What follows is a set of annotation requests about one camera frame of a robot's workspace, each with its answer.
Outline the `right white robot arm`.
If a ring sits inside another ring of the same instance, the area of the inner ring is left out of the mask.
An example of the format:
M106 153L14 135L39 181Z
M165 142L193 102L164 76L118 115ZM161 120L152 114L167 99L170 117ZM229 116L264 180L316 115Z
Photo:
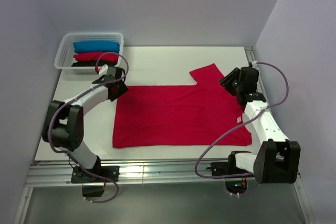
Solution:
M297 179L301 148L282 132L273 118L265 96L258 92L259 71L252 67L235 68L220 84L235 96L244 109L243 122L254 140L260 142L257 154L232 151L228 174L253 175L260 184L293 184Z

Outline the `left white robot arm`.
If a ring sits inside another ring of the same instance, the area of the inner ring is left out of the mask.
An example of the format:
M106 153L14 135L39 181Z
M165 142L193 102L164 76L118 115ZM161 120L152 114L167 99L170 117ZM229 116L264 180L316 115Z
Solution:
M107 65L98 68L99 78L81 94L65 100L50 102L45 118L42 139L55 153L66 154L84 177L96 182L104 180L99 156L85 144L84 116L104 101L114 101L128 92L124 81L127 72Z

